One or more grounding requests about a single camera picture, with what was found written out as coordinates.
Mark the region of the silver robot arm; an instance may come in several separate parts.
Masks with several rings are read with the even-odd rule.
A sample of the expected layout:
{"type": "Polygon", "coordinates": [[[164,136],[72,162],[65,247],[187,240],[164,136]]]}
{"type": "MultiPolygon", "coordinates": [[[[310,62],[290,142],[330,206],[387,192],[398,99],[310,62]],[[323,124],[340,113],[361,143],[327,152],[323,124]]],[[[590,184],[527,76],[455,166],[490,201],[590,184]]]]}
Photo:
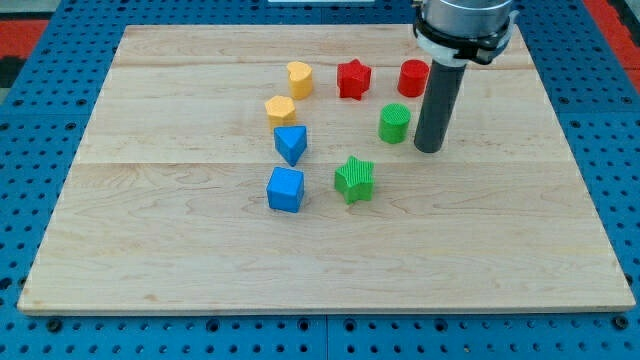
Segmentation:
{"type": "Polygon", "coordinates": [[[512,0],[415,0],[418,46],[436,63],[488,65],[506,49],[519,11],[512,0]]]}

